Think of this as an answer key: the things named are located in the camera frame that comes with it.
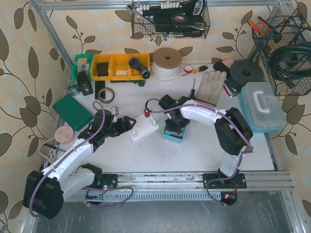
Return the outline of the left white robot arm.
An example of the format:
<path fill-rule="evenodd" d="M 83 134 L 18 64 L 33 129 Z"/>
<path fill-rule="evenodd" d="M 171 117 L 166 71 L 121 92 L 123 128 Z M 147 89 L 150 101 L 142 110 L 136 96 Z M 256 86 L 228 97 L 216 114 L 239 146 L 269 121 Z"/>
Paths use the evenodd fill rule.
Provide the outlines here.
<path fill-rule="evenodd" d="M 59 159 L 42 171 L 32 171 L 26 180 L 23 206 L 33 216 L 54 218 L 64 202 L 81 189 L 107 191 L 113 185 L 102 178 L 102 169 L 82 162 L 91 156 L 108 137 L 130 131 L 136 120 L 116 118 L 109 110 L 98 110 L 94 120 L 80 132 L 75 143 Z"/>

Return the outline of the large red spring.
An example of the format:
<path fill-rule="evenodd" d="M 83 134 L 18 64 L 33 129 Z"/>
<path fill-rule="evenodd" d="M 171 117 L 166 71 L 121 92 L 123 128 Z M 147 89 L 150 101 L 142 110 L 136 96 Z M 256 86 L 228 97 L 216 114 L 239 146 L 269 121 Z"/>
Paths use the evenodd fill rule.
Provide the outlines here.
<path fill-rule="evenodd" d="M 150 112 L 147 109 L 144 109 L 144 116 L 146 118 L 150 117 Z"/>

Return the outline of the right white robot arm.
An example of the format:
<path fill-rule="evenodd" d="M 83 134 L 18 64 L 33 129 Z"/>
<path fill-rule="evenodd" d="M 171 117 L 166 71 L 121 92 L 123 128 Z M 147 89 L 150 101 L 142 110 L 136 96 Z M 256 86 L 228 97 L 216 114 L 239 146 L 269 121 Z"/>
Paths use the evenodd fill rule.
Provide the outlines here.
<path fill-rule="evenodd" d="M 191 120 L 215 129 L 224 157 L 219 171 L 226 177 L 234 177 L 239 171 L 242 157 L 253 152 L 250 139 L 253 132 L 239 109 L 213 109 L 198 104 L 188 97 L 174 100 L 165 95 L 158 101 L 168 115 L 165 121 L 168 128 L 176 132 L 190 124 Z"/>

